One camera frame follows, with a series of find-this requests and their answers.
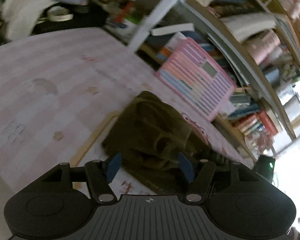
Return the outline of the dark brown garment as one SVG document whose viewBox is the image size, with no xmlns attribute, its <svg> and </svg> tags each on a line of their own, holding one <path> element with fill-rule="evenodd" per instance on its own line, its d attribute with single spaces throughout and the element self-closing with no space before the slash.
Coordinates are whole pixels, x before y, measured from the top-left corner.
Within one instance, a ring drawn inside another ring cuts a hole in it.
<svg viewBox="0 0 300 240">
<path fill-rule="evenodd" d="M 228 167 L 181 114 L 151 92 L 143 91 L 125 108 L 102 142 L 105 154 L 120 153 L 122 166 L 158 194 L 182 194 L 187 180 L 178 167 L 179 153 Z"/>
</svg>

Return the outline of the wooden desk shelf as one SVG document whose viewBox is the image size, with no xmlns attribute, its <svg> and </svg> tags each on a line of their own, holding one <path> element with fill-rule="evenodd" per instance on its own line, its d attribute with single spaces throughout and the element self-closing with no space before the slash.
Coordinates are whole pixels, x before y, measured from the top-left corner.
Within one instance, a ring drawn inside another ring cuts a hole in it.
<svg viewBox="0 0 300 240">
<path fill-rule="evenodd" d="M 161 60 L 161 59 L 157 58 L 157 54 L 155 53 L 155 51 L 152 48 L 150 48 L 148 45 L 146 45 L 145 43 L 142 44 L 139 47 L 139 49 L 137 49 L 137 51 L 143 51 L 153 61 L 155 61 L 160 66 L 165 62 L 165 60 Z M 234 141 L 236 141 L 239 144 L 239 146 L 241 146 L 241 148 L 243 148 L 243 150 L 245 151 L 245 154 L 248 155 L 253 160 L 254 163 L 257 162 L 257 159 L 253 156 L 251 151 L 246 146 L 243 135 L 238 130 L 236 130 L 232 127 L 232 125 L 230 124 L 230 121 L 223 119 L 222 116 L 220 114 L 218 114 L 215 117 L 214 122 L 218 126 L 222 127 L 222 129 L 224 129 L 227 132 L 227 134 L 230 137 L 232 137 L 232 139 Z"/>
</svg>

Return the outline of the white shelf post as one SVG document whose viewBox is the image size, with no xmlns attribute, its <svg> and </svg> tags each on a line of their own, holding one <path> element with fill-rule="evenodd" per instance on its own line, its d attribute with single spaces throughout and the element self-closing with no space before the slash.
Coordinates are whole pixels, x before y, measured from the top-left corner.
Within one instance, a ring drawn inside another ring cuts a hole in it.
<svg viewBox="0 0 300 240">
<path fill-rule="evenodd" d="M 163 19 L 177 1 L 178 0 L 161 0 L 149 16 L 141 22 L 127 45 L 132 52 L 136 52 L 138 50 L 145 39 L 149 36 L 150 31 Z"/>
</svg>

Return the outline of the pink learning tablet board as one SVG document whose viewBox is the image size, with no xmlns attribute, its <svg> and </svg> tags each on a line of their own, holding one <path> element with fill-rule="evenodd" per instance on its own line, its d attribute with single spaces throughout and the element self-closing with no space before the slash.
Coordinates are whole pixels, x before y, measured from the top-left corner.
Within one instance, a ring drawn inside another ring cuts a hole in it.
<svg viewBox="0 0 300 240">
<path fill-rule="evenodd" d="M 213 121 L 236 84 L 193 39 L 184 39 L 156 72 L 157 78 L 208 121 Z"/>
</svg>

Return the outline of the pink checkered desk mat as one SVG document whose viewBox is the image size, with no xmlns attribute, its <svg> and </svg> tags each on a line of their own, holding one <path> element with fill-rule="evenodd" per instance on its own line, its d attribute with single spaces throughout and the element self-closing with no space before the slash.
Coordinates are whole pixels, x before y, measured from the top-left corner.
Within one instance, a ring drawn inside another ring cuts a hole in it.
<svg viewBox="0 0 300 240">
<path fill-rule="evenodd" d="M 0 46 L 2 180 L 15 193 L 58 163 L 105 158 L 102 139 L 144 90 L 181 113 L 214 150 L 252 167 L 126 46 L 101 29 L 84 28 Z"/>
</svg>

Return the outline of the thick red dictionary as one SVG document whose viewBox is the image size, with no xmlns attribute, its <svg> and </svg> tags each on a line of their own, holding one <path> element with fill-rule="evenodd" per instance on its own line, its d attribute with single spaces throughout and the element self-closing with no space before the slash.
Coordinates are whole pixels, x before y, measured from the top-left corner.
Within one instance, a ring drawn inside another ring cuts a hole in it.
<svg viewBox="0 0 300 240">
<path fill-rule="evenodd" d="M 275 124 L 273 123 L 272 119 L 270 116 L 266 113 L 266 111 L 260 111 L 257 112 L 257 117 L 258 119 L 262 122 L 266 130 L 269 132 L 269 134 L 273 137 L 277 135 L 278 130 Z"/>
</svg>

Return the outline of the white leaning book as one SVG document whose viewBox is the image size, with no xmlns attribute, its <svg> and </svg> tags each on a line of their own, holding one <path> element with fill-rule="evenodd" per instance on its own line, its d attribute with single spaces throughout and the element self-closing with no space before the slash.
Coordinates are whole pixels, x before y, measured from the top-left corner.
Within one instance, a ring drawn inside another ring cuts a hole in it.
<svg viewBox="0 0 300 240">
<path fill-rule="evenodd" d="M 194 31 L 193 23 L 174 24 L 165 27 L 155 28 L 151 30 L 151 35 L 162 36 L 183 31 Z"/>
</svg>

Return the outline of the artificial flower arrangement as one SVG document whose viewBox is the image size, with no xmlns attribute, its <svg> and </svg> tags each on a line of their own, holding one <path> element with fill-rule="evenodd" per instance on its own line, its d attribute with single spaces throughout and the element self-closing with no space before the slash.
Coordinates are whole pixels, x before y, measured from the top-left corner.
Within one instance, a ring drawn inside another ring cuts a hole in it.
<svg viewBox="0 0 300 240">
<path fill-rule="evenodd" d="M 260 125 L 244 136 L 245 144 L 250 152 L 258 158 L 264 154 L 264 151 L 271 150 L 273 146 L 273 137 L 265 128 L 264 125 Z"/>
</svg>

